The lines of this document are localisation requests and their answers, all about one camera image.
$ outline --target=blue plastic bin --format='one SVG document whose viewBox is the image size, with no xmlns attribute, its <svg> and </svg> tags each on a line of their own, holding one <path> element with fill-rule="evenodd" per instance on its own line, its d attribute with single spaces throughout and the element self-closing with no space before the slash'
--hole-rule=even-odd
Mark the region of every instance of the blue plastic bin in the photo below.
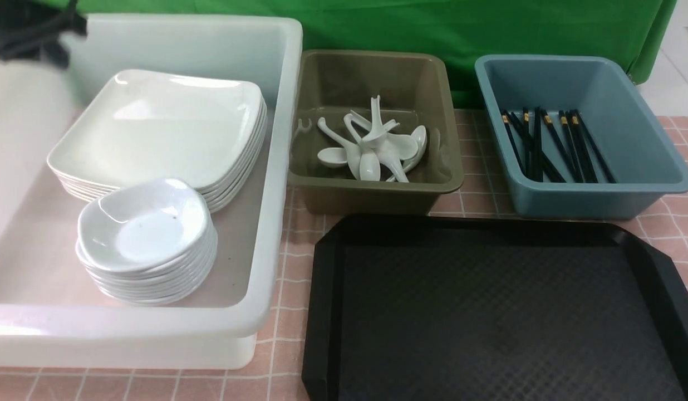
<svg viewBox="0 0 688 401">
<path fill-rule="evenodd" d="M 491 55 L 478 59 L 475 72 L 520 216 L 627 220 L 667 193 L 688 192 L 688 166 L 683 157 L 613 61 L 580 56 Z M 574 183 L 544 125 L 543 150 L 567 183 L 540 183 L 525 177 L 499 110 L 519 113 L 522 107 L 536 106 L 548 111 L 562 137 L 558 111 L 578 109 L 617 183 L 603 182 L 598 164 L 595 170 L 601 183 Z M 522 150 L 522 141 L 513 135 Z"/>
</svg>

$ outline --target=white plastic bin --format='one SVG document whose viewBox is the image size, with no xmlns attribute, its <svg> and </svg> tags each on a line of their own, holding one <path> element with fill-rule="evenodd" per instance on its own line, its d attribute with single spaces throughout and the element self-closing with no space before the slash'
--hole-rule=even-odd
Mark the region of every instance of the white plastic bin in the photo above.
<svg viewBox="0 0 688 401">
<path fill-rule="evenodd" d="M 0 66 L 0 365 L 245 366 L 270 313 L 302 48 L 298 21 L 248 16 L 90 15 L 66 72 Z M 107 80 L 148 69 L 252 81 L 271 130 L 248 183 L 214 220 L 216 265 L 172 307 L 108 299 L 74 255 L 84 203 L 45 158 Z"/>
</svg>

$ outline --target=green cloth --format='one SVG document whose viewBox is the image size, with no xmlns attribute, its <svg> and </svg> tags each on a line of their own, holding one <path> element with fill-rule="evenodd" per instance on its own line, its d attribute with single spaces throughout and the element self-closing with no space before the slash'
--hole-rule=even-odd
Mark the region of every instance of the green cloth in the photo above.
<svg viewBox="0 0 688 401">
<path fill-rule="evenodd" d="M 64 5 L 66 0 L 49 0 Z M 675 0 L 81 0 L 82 12 L 286 16 L 304 48 L 443 59 L 457 107 L 481 106 L 475 60 L 490 53 L 602 56 L 648 79 Z"/>
</svg>

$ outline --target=black chopstick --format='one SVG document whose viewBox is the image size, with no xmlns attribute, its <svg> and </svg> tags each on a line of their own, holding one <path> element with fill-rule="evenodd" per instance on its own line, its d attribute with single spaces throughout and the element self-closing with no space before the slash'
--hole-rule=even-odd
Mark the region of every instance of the black chopstick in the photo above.
<svg viewBox="0 0 688 401">
<path fill-rule="evenodd" d="M 569 170 L 569 173 L 571 173 L 572 178 L 574 178 L 574 182 L 583 183 L 584 180 L 579 175 L 578 170 L 574 167 L 574 163 L 572 162 L 570 155 L 565 150 L 564 145 L 562 144 L 562 140 L 559 137 L 559 134 L 557 134 L 557 129 L 554 127 L 554 123 L 552 122 L 551 117 L 549 116 L 549 114 L 547 114 L 547 110 L 542 109 L 542 117 L 544 120 L 544 124 L 547 125 L 547 129 L 549 130 L 549 133 L 552 137 L 552 142 L 554 142 L 554 145 L 556 146 L 559 154 L 561 155 L 564 164 L 567 166 L 567 169 Z"/>
<path fill-rule="evenodd" d="M 514 127 L 515 131 L 517 131 L 517 135 L 519 135 L 520 138 L 522 138 L 522 142 L 524 142 L 525 147 L 532 148 L 532 136 L 529 134 L 529 132 L 524 130 L 524 125 L 522 125 L 522 122 L 517 117 L 517 115 L 515 113 L 507 113 L 507 119 L 509 119 L 510 123 L 512 123 L 512 127 Z M 544 154 L 544 152 L 542 152 L 542 168 L 549 177 L 549 180 L 553 183 L 566 182 L 566 180 L 564 180 L 564 177 L 559 173 L 559 170 L 557 170 L 557 168 L 554 167 L 554 165 L 549 160 L 547 155 Z"/>
<path fill-rule="evenodd" d="M 507 119 L 507 116 L 505 115 L 507 111 L 501 110 L 500 114 L 502 115 L 502 122 L 505 124 L 505 129 L 507 130 L 507 138 L 510 140 L 510 144 L 512 145 L 512 150 L 515 151 L 515 158 L 517 159 L 517 164 L 520 166 L 520 170 L 522 171 L 522 174 L 527 175 L 525 173 L 524 167 L 522 166 L 522 160 L 520 159 L 520 154 L 517 152 L 517 145 L 515 145 L 515 138 L 512 137 L 512 131 L 510 130 L 510 121 Z"/>
<path fill-rule="evenodd" d="M 579 164 L 579 153 L 576 151 L 576 144 L 572 138 L 569 122 L 567 121 L 563 110 L 559 111 L 559 121 L 562 122 L 562 130 L 564 131 L 564 137 L 566 139 L 567 147 L 569 148 L 569 158 L 571 158 L 574 171 L 576 172 L 577 177 L 581 179 L 579 182 L 583 183 L 584 175 L 581 172 L 581 165 Z"/>
<path fill-rule="evenodd" d="M 598 183 L 599 180 L 596 178 L 594 165 L 591 163 L 591 157 L 589 157 L 589 150 L 586 148 L 586 141 L 583 134 L 581 134 L 579 120 L 575 119 L 570 111 L 566 112 L 565 115 L 569 123 L 569 129 L 571 129 L 572 139 L 575 141 L 574 144 L 576 144 L 576 150 L 579 154 L 579 165 L 584 174 L 584 182 Z"/>
<path fill-rule="evenodd" d="M 522 109 L 522 119 L 524 120 L 524 131 L 529 134 L 529 111 L 527 107 Z M 525 140 L 522 141 L 524 145 L 524 170 L 527 171 L 527 178 L 534 179 L 534 167 L 532 166 L 532 144 L 527 144 Z"/>
<path fill-rule="evenodd" d="M 534 179 L 542 182 L 544 181 L 544 175 L 542 173 L 542 116 L 539 112 L 540 108 L 535 107 L 534 109 Z"/>
<path fill-rule="evenodd" d="M 591 145 L 591 150 L 594 151 L 594 155 L 596 155 L 596 160 L 598 160 L 599 165 L 601 165 L 601 170 L 603 170 L 604 172 L 606 181 L 612 184 L 616 183 L 616 178 L 614 178 L 613 174 L 611 173 L 611 170 L 609 169 L 609 166 L 606 163 L 606 159 L 604 159 L 603 155 L 601 155 L 599 147 L 596 145 L 596 142 L 594 142 L 594 138 L 591 137 L 591 132 L 589 132 L 589 130 L 586 128 L 584 120 L 581 119 L 581 114 L 579 114 L 578 110 L 572 110 L 572 114 L 573 117 L 576 117 L 576 119 L 578 119 L 579 125 L 581 126 L 581 131 L 584 133 L 586 140 L 589 141 L 589 145 Z"/>
</svg>

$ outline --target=textured tray surface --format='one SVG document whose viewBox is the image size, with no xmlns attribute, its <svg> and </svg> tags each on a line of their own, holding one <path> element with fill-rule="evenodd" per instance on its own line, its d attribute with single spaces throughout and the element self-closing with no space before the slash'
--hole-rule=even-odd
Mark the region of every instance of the textured tray surface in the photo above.
<svg viewBox="0 0 688 401">
<path fill-rule="evenodd" d="M 340 399 L 685 399 L 620 248 L 346 249 Z"/>
</svg>

